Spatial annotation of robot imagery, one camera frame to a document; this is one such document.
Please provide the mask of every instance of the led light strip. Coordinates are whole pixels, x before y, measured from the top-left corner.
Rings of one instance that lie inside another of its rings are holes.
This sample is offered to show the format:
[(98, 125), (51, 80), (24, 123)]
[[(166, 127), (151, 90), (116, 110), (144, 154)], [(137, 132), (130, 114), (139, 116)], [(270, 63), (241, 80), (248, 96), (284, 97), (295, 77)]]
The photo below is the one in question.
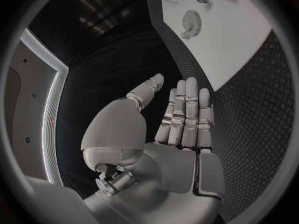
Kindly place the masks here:
[(48, 181), (63, 185), (56, 158), (55, 130), (59, 101), (68, 75), (68, 67), (51, 53), (28, 29), (24, 31), (21, 41), (42, 61), (57, 71), (45, 103), (41, 145), (44, 169)]

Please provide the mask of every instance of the white machine panel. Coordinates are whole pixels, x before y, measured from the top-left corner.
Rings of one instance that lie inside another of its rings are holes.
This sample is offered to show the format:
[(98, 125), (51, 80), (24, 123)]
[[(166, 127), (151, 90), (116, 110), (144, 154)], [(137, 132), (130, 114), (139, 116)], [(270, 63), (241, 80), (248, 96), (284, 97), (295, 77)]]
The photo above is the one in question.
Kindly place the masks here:
[(201, 18), (201, 30), (183, 43), (193, 54), (216, 91), (257, 52), (271, 26), (249, 0), (161, 0), (164, 22), (181, 38), (188, 10)]

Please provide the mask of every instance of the robotic arm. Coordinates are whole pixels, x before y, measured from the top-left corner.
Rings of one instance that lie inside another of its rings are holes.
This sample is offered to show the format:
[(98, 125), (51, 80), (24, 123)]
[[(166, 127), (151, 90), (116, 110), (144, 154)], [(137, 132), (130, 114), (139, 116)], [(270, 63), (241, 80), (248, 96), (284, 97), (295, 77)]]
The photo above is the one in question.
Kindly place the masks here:
[(224, 175), (212, 153), (209, 91), (198, 92), (195, 78), (179, 81), (155, 141), (145, 144), (140, 111), (162, 85), (157, 74), (111, 102), (83, 137), (84, 160), (100, 173), (86, 203), (101, 223), (208, 224), (219, 212)]

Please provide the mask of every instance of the gear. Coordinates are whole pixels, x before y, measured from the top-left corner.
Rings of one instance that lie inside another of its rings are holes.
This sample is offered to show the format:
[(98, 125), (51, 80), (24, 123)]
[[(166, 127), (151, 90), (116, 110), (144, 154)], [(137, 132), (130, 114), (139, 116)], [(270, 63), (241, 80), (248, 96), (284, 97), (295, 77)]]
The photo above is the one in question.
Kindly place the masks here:
[(183, 27), (185, 33), (190, 36), (196, 36), (201, 30), (201, 18), (198, 12), (194, 10), (188, 10), (183, 17)]

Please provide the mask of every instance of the robotic hand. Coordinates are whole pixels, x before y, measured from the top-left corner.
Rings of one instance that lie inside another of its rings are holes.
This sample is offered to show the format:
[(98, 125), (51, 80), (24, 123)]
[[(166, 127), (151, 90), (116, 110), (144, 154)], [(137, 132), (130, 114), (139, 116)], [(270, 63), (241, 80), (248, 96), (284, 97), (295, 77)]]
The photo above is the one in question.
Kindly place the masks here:
[(219, 211), (224, 175), (212, 153), (209, 91), (198, 92), (195, 78), (179, 81), (155, 141), (145, 144), (140, 111), (162, 85), (157, 74), (111, 102), (83, 137), (85, 162), (100, 172), (99, 191), (86, 203), (103, 223), (109, 215), (109, 223), (208, 224)]

